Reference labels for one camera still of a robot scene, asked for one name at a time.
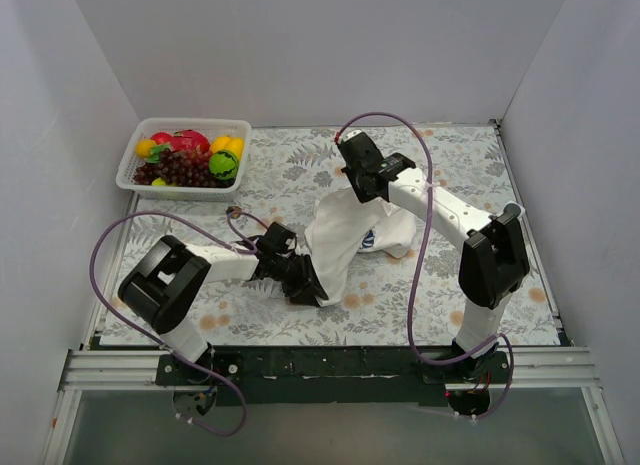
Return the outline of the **white t-shirt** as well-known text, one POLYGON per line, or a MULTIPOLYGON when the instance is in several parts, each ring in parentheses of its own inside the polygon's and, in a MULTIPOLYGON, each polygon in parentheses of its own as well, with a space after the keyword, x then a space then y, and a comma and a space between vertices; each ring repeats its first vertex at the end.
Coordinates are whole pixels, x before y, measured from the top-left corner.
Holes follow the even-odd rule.
POLYGON ((336 305, 344 298, 356 254, 383 251, 402 258, 415 233, 412 213, 380 198, 362 204, 350 188, 317 201, 304 236, 315 274, 328 295, 320 306, 336 305))

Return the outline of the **round painted brooch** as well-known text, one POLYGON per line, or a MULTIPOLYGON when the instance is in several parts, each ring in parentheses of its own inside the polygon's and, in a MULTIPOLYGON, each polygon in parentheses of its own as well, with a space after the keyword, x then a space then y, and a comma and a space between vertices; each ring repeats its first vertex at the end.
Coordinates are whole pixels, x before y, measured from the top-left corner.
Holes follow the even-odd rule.
POLYGON ((226 210, 226 214, 232 219, 237 219, 241 215, 241 209, 237 206, 231 206, 226 210))

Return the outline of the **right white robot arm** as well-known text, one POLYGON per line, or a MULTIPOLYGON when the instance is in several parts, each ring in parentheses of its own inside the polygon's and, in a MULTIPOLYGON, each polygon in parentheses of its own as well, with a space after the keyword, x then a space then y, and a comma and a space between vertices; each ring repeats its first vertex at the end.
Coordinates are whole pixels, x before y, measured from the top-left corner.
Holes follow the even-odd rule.
POLYGON ((506 305, 530 272, 521 226, 524 209, 507 203, 501 214, 480 210, 433 183, 400 153, 384 156, 361 130, 337 134, 344 173, 358 200, 381 198, 423 220, 459 253, 458 283, 465 296, 462 324, 449 353, 417 356, 425 369, 475 382, 489 369, 506 305))

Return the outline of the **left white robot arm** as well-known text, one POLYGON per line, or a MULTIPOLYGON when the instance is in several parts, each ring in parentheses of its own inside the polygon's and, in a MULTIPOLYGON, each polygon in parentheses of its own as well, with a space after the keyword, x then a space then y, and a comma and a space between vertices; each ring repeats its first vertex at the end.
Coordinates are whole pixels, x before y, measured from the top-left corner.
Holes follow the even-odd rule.
POLYGON ((243 238, 230 249, 187 245, 162 237, 126 276, 118 298, 182 357, 178 372, 193 385, 205 383, 213 362, 209 344, 187 318, 200 288, 209 282, 272 279, 296 305, 318 306, 328 298, 312 266, 299 254, 296 234, 274 223, 262 235, 243 238))

